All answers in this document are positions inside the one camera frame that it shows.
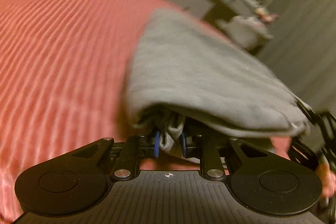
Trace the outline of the right hand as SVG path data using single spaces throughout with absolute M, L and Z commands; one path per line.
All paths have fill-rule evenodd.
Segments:
M 322 198 L 330 198 L 335 194 L 335 173 L 331 171 L 327 162 L 319 163 L 315 173 L 322 183 Z

